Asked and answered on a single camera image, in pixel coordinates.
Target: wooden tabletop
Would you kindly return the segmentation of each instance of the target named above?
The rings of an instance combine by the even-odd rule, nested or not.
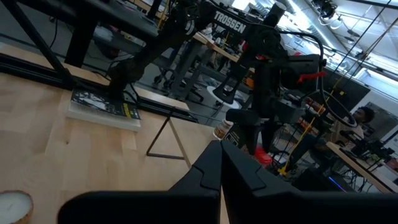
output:
[[[171,118],[170,125],[189,167],[195,163],[200,154],[206,149],[207,145],[209,145],[212,140],[216,140],[213,135],[214,128],[210,126],[195,124],[177,118]],[[222,190],[220,223],[229,223]]]
[[[32,195],[30,223],[55,223],[60,206],[91,190],[167,190],[185,161],[147,157],[165,117],[140,111],[140,132],[65,117],[71,93],[0,73],[0,191]],[[166,126],[152,152],[182,156]]]
[[[200,32],[197,32],[193,38],[199,42],[201,42],[202,44],[206,44],[207,47],[209,49],[214,50],[215,52],[223,55],[224,57],[230,59],[233,62],[237,62],[239,60],[238,56],[235,55],[231,55],[230,53],[226,52],[225,50],[223,50],[222,48],[218,47],[215,42],[213,40],[211,40],[210,38],[204,36],[203,34],[201,34]],[[254,68],[250,68],[249,69],[250,72],[255,72],[256,70]]]
[[[45,66],[47,68],[52,68],[51,64],[45,57],[35,54],[35,53],[32,53],[32,52],[29,52],[29,51],[26,51],[26,50],[22,50],[17,47],[13,47],[11,45],[4,44],[2,42],[0,42],[0,53],[10,55],[10,56],[22,59],[22,60],[26,60],[28,62],[32,62],[32,63],[38,64],[41,66]],[[102,77],[101,75],[95,74],[91,71],[84,70],[82,68],[74,67],[74,66],[66,64],[66,63],[62,63],[62,64],[65,68],[67,68],[70,71],[70,73],[72,75],[74,75],[76,77],[84,78],[86,80],[100,83],[102,85],[109,85],[109,81],[107,79],[105,79],[104,77]],[[136,89],[137,93],[144,98],[148,98],[150,100],[159,101],[159,102],[168,104],[170,106],[176,106],[178,108],[189,110],[188,105],[184,102],[174,100],[174,99],[168,98],[166,96],[162,96],[162,95],[153,93],[151,91],[144,90],[144,89],[136,87],[136,86],[134,88]]]
[[[361,174],[364,178],[366,178],[371,184],[373,184],[377,189],[379,189],[383,193],[398,193],[398,185],[393,183],[393,181],[389,180],[382,173],[374,170],[372,172],[366,170],[370,167],[368,163],[361,159],[353,159],[347,156],[340,150],[339,145],[328,142],[326,144],[338,157],[344,160],[350,167],[352,167],[356,172]]]

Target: white candle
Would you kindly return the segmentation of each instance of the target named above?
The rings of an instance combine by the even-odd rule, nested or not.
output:
[[[32,211],[29,194],[18,190],[0,192],[0,224],[25,223]]]

